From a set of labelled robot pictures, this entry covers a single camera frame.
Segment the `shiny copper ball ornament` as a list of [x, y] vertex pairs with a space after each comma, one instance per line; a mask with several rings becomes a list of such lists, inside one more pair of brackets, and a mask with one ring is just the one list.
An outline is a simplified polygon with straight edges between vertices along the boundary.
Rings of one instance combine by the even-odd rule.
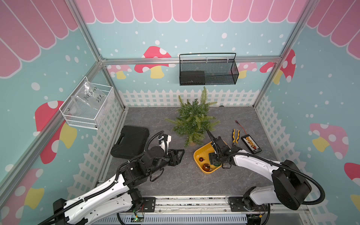
[[213, 169], [211, 168], [211, 165], [209, 165], [209, 164], [203, 164], [202, 165], [202, 169], [205, 171], [205, 172], [207, 172], [207, 173], [209, 173], [209, 172], [211, 172]]

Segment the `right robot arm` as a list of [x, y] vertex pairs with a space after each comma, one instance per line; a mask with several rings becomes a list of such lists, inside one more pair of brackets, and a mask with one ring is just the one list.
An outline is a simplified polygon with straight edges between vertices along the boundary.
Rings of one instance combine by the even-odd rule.
[[325, 200], [325, 191], [316, 180], [302, 173], [290, 160], [273, 161], [227, 145], [221, 137], [215, 137], [209, 130], [214, 153], [210, 154], [210, 163], [221, 165], [224, 169], [232, 166], [246, 168], [268, 180], [272, 185], [253, 186], [241, 198], [247, 211], [254, 211], [257, 206], [282, 204], [291, 210], [301, 205], [317, 205]]

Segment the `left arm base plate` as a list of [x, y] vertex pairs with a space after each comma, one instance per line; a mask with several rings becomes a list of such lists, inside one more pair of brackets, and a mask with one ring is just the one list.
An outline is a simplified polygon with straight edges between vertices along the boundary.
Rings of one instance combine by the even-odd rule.
[[127, 212], [154, 212], [155, 204], [155, 197], [143, 197], [141, 200], [136, 200]]

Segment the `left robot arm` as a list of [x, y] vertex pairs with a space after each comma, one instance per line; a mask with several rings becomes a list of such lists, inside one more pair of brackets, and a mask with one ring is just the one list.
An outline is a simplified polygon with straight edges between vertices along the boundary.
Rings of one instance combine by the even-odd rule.
[[166, 166], [179, 165], [184, 149], [170, 149], [171, 137], [164, 131], [147, 141], [141, 154], [118, 166], [109, 180], [89, 192], [71, 200], [59, 199], [53, 203], [53, 215], [42, 225], [90, 225], [112, 213], [137, 211], [142, 197], [136, 189], [147, 181], [154, 182], [153, 174], [163, 172]]

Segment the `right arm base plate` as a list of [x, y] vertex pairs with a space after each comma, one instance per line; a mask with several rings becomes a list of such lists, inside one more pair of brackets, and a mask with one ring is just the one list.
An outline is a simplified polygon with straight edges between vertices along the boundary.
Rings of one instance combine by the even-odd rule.
[[256, 205], [250, 198], [244, 198], [242, 196], [233, 196], [228, 198], [228, 204], [230, 205], [232, 212], [267, 212], [267, 204]]

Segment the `yellow plastic tray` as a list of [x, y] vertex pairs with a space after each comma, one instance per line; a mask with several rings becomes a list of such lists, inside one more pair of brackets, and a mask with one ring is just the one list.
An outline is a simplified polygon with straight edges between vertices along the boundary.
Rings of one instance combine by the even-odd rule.
[[[196, 150], [194, 152], [194, 155], [193, 155], [194, 160], [195, 160], [197, 166], [199, 167], [199, 169], [205, 174], [211, 174], [211, 173], [215, 172], [216, 170], [218, 170], [219, 168], [221, 168], [221, 166], [215, 167], [215, 166], [210, 164], [209, 153], [213, 153], [213, 152], [214, 152], [214, 149], [213, 149], [213, 147], [211, 145], [211, 142], [209, 142], [208, 144], [204, 145], [203, 147], [199, 148], [198, 150]], [[205, 172], [202, 169], [203, 164], [211, 165], [211, 168], [213, 170], [211, 172]]]

